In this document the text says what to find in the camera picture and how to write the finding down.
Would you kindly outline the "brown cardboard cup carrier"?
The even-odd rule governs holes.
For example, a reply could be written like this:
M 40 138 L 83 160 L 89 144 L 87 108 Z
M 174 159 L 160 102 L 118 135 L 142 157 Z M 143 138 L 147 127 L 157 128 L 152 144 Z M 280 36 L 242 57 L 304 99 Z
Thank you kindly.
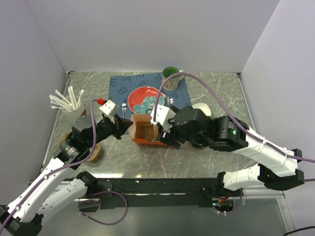
M 70 135 L 70 132 L 64 133 L 62 135 L 61 139 L 58 142 L 59 147 L 61 146 L 62 143 L 64 143 L 67 140 L 69 135 Z M 96 144 L 95 149 L 94 149 L 91 157 L 87 160 L 87 162 L 90 162 L 90 163 L 95 162 L 98 159 L 98 157 L 100 156 L 101 150 L 102 150 L 101 145 Z

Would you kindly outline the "orange paper bag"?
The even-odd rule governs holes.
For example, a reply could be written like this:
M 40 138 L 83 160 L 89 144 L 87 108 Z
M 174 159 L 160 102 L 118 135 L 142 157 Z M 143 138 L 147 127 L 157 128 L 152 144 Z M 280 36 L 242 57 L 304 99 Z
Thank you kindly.
M 133 124 L 128 128 L 131 139 L 138 145 L 166 146 L 158 141 L 158 127 L 151 124 L 149 114 L 132 114 Z

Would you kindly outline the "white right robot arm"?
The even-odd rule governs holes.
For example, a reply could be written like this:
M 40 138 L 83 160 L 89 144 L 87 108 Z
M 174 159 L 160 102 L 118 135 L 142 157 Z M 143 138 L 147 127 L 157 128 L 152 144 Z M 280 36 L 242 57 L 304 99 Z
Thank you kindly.
M 159 128 L 158 140 L 166 145 L 179 149 L 181 144 L 190 142 L 198 148 L 241 154 L 257 162 L 240 171 L 218 173 L 215 190 L 221 196 L 253 185 L 286 191 L 305 182 L 304 173 L 297 167 L 300 150 L 270 143 L 241 120 L 236 124 L 236 118 L 211 118 L 205 103 L 182 109 L 158 105 L 151 118 L 151 124 Z

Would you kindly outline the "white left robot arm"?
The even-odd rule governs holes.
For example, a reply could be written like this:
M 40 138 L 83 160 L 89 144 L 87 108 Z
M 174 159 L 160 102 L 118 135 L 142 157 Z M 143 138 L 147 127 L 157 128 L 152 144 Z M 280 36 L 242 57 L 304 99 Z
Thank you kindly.
M 113 121 L 103 117 L 99 123 L 90 115 L 80 117 L 44 171 L 16 200 L 0 207 L 0 228 L 13 236 L 36 236 L 70 202 L 83 196 L 93 197 L 98 180 L 88 172 L 80 173 L 57 193 L 54 190 L 91 157 L 97 143 L 109 136 L 121 139 L 132 124 L 118 115 Z

